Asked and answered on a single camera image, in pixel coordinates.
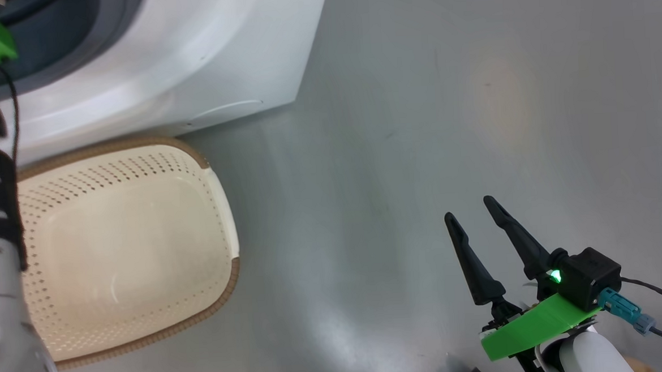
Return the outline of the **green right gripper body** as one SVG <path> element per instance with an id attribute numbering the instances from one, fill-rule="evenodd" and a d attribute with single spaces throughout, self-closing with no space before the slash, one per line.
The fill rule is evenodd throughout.
<path id="1" fill-rule="evenodd" d="M 584 311 L 554 294 L 508 324 L 482 334 L 481 345 L 490 361 L 534 349 L 593 317 L 599 307 Z"/>

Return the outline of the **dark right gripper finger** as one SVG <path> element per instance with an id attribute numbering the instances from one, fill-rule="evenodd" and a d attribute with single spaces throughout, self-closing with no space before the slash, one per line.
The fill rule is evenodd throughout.
<path id="1" fill-rule="evenodd" d="M 503 300 L 505 295 L 504 286 L 499 281 L 494 280 L 486 267 L 483 266 L 483 263 L 470 246 L 467 233 L 454 214 L 446 213 L 444 221 L 474 304 L 482 306 Z"/>
<path id="2" fill-rule="evenodd" d="M 526 230 L 519 220 L 511 214 L 493 196 L 485 195 L 485 208 L 495 224 L 502 229 L 513 244 L 514 249 L 523 263 L 523 272 L 527 279 L 539 280 L 547 278 L 561 280 L 564 274 L 549 266 L 550 252 Z"/>

